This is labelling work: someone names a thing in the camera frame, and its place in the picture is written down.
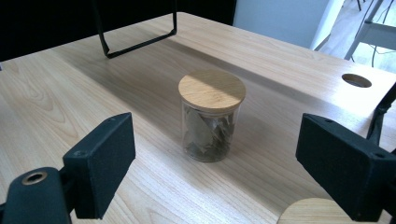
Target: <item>light wood tabletop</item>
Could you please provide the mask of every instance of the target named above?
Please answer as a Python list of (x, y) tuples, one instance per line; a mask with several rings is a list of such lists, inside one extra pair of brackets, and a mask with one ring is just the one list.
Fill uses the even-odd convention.
[[(303, 113), (366, 135), (395, 74), (336, 59), (231, 26), (178, 13), (178, 33), (114, 59), (98, 36), (2, 62), (0, 203), (10, 182), (62, 156), (103, 120), (132, 112), (136, 159), (104, 219), (76, 223), (276, 223), (293, 203), (330, 199), (295, 150)], [(170, 15), (106, 33), (113, 50), (167, 33)], [(178, 82), (226, 71), (247, 88), (232, 147), (203, 163), (181, 149)], [(372, 83), (359, 88), (343, 74)], [(381, 146), (396, 147), (395, 120)]]

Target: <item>jar lid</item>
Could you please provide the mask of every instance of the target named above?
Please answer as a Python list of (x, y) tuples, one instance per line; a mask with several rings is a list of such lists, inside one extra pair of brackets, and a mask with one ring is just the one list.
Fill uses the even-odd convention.
[(181, 98), (204, 112), (221, 113), (236, 109), (244, 100), (246, 88), (226, 72), (206, 70), (184, 76), (178, 84)]

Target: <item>glass jar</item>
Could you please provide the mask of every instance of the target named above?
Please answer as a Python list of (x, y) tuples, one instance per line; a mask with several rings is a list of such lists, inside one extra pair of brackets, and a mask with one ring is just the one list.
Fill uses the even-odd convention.
[(220, 71), (197, 71), (179, 83), (182, 98), (182, 146), (198, 161), (220, 161), (230, 151), (243, 82)]

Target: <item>circular hole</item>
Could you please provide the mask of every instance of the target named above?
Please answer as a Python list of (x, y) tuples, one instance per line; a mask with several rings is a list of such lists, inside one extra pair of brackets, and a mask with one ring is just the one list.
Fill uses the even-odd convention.
[(378, 158), (385, 158), (384, 154), (381, 154), (381, 153), (378, 153), (378, 152), (376, 152), (374, 155), (377, 156)]
[(73, 155), (75, 156), (85, 156), (87, 155), (86, 151), (76, 151), (75, 153), (73, 153)]
[(369, 88), (372, 86), (369, 79), (354, 74), (343, 74), (343, 80), (352, 86), (360, 88)]
[(22, 180), (22, 184), (23, 185), (33, 185), (33, 184), (41, 182), (46, 177), (47, 177), (47, 172), (35, 172), (35, 173), (32, 173), (32, 174), (26, 176)]

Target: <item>round wooden object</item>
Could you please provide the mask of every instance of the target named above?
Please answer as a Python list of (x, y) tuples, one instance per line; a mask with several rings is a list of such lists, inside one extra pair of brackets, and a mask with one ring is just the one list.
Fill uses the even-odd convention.
[(356, 224), (333, 200), (304, 199), (292, 204), (282, 214), (277, 224), (342, 223)]
[(246, 88), (237, 77), (221, 71), (196, 71), (178, 84), (181, 98), (192, 107), (222, 113), (236, 109), (244, 100)]

